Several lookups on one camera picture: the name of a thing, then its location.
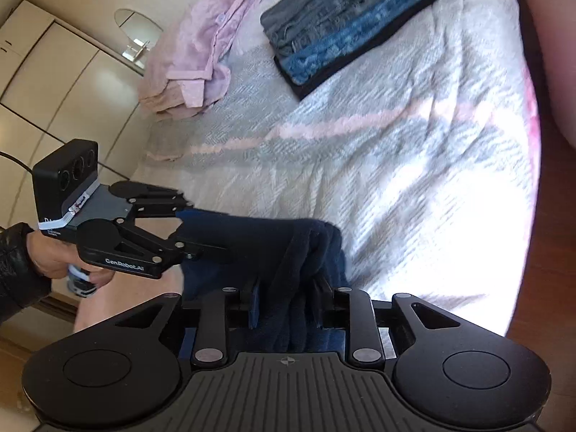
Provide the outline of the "black jacket sleeve forearm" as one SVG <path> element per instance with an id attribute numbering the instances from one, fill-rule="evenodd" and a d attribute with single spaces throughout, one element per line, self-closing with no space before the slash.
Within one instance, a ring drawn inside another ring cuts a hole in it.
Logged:
<path id="1" fill-rule="evenodd" d="M 52 281 L 31 260 L 26 239 L 32 228 L 15 224 L 1 232 L 0 320 L 2 323 L 49 296 Z"/>

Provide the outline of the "person's left hand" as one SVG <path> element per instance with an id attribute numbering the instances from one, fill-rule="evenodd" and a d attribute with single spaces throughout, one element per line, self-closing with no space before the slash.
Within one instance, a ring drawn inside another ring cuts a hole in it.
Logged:
<path id="1" fill-rule="evenodd" d="M 40 231 L 26 236 L 26 250 L 36 269 L 50 279 L 63 279 L 70 265 L 89 273 L 90 282 L 97 288 L 107 285 L 114 272 L 109 269 L 89 265 L 81 260 L 76 246 L 49 238 Z"/>

